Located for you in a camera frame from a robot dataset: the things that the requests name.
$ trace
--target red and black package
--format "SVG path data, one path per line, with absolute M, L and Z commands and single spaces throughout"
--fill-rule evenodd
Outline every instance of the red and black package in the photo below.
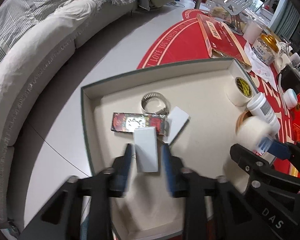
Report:
M 156 127 L 158 135 L 166 135 L 167 116 L 157 114 L 113 113 L 111 130 L 115 132 L 134 132 L 140 127 Z

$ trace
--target gold lid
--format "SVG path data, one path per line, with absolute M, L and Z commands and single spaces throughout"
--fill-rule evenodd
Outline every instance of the gold lid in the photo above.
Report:
M 274 36 L 272 36 L 271 34 L 261 34 L 260 38 L 275 52 L 278 53 L 279 52 L 279 48 L 277 46 L 277 41 L 274 38 Z

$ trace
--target white bottle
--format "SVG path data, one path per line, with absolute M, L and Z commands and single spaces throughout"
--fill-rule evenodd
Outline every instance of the white bottle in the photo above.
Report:
M 271 136 L 276 135 L 280 130 L 280 123 L 264 93 L 259 92 L 247 104 L 252 115 L 258 116 L 272 127 Z

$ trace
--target open tray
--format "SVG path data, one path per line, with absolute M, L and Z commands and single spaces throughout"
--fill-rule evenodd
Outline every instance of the open tray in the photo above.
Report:
M 248 175 L 229 155 L 236 120 L 245 110 L 225 94 L 225 84 L 234 77 L 242 77 L 253 94 L 258 93 L 238 61 L 227 58 L 160 65 L 82 87 L 82 121 L 92 172 L 109 167 L 123 154 L 125 144 L 133 143 L 133 134 L 111 131 L 113 112 L 141 113 L 142 96 L 155 91 L 167 98 L 171 108 L 178 106 L 190 116 L 171 153 L 202 176 L 226 175 L 243 192 Z M 184 200 L 170 197 L 160 151 L 158 155 L 158 173 L 137 173 L 133 158 L 126 196 L 112 200 L 114 231 L 122 240 L 166 239 L 182 230 Z M 212 215 L 210 205 L 207 213 Z

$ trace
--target jar with gold lid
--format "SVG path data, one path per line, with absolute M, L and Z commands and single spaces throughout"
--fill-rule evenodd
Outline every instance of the jar with gold lid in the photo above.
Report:
M 274 61 L 279 52 L 276 39 L 271 34 L 266 35 L 263 33 L 253 43 L 252 50 L 268 66 Z

